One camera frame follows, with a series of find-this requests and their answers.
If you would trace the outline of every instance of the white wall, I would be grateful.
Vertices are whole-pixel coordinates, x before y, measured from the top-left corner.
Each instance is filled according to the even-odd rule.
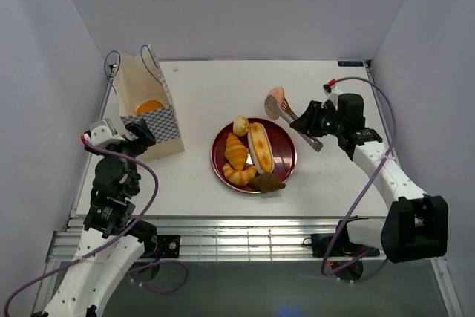
[[[404,0],[73,1],[103,55],[152,42],[162,59],[363,59]]]
[[[0,304],[40,275],[79,185],[102,58],[71,0],[0,0]],[[15,301],[28,316],[37,286]]]
[[[449,205],[448,267],[475,316],[475,0],[405,0],[374,59],[407,173]]]

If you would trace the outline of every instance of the paper bag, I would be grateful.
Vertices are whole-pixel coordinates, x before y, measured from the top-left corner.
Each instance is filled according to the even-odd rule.
[[[151,45],[143,45],[136,56],[120,53],[114,87],[124,125],[143,118],[157,141],[141,155],[143,160],[185,151],[173,99]]]

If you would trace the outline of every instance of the red plate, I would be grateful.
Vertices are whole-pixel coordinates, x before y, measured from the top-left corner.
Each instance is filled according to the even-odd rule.
[[[283,130],[279,125],[274,124],[265,119],[261,118],[248,118],[250,123],[259,122],[264,125],[266,129],[267,136],[269,137],[270,145],[272,147],[272,153],[274,155],[274,171],[273,174],[279,177],[282,182],[285,182],[289,176],[292,174],[297,163],[297,151],[295,150],[295,145],[290,139],[288,133]],[[224,157],[224,151],[226,149],[226,140],[228,134],[232,133],[232,123],[224,127],[223,130],[216,136],[214,139],[213,146],[211,148],[211,162],[213,165],[214,172],[216,175],[229,187],[235,189],[239,192],[245,193],[262,193],[257,191],[249,186],[239,187],[230,183],[223,173],[223,166],[228,161]],[[249,148],[247,143],[247,135],[239,137],[239,140]],[[251,155],[247,155],[247,162],[244,169],[248,169],[252,165]]]

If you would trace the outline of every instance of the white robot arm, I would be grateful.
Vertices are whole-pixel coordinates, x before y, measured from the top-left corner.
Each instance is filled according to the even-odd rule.
[[[300,134],[331,134],[368,177],[385,160],[373,185],[389,210],[386,218],[350,218],[337,239],[339,247],[359,245],[383,249],[393,263],[442,256],[447,251],[448,205],[430,196],[402,171],[382,138],[365,126],[364,102],[358,94],[344,94],[335,80],[324,86],[327,99],[311,101],[290,124]]]
[[[98,148],[107,148],[136,157],[155,144],[145,121],[128,124],[126,128],[137,136],[128,140],[117,135],[109,119],[100,120],[83,135]],[[117,285],[132,264],[142,255],[152,255],[157,248],[155,226],[139,220],[127,235],[115,244],[89,258],[83,256],[100,248],[125,231],[135,208],[130,199],[139,192],[140,175],[135,163],[106,156],[96,166],[91,191],[91,207],[84,221],[81,240],[70,267],[46,308],[33,317],[99,317]]]

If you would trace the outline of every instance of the white table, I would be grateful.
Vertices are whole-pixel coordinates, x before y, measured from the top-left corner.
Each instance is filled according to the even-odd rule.
[[[279,119],[294,140],[298,152],[295,171],[287,187],[273,195],[246,195],[231,190],[215,176],[210,148],[216,134],[237,114],[263,117],[263,101],[270,89],[282,85],[297,114],[311,99],[322,100],[325,82],[343,76],[367,78],[365,68],[340,68],[335,61],[216,61],[161,62],[171,89],[186,152],[149,161],[160,179],[160,192],[146,217],[208,218],[306,218],[341,217],[355,200],[367,176],[338,147],[336,138],[324,137],[321,152],[313,151]],[[346,92],[364,98],[367,126],[385,139],[371,87],[363,82],[344,82]],[[114,92],[104,117],[124,133]],[[93,156],[77,206],[78,216],[89,209],[94,168],[101,157]],[[140,168],[141,192],[133,199],[138,213],[148,202],[153,181]],[[382,216],[387,208],[379,193],[370,189],[355,211],[357,215]]]

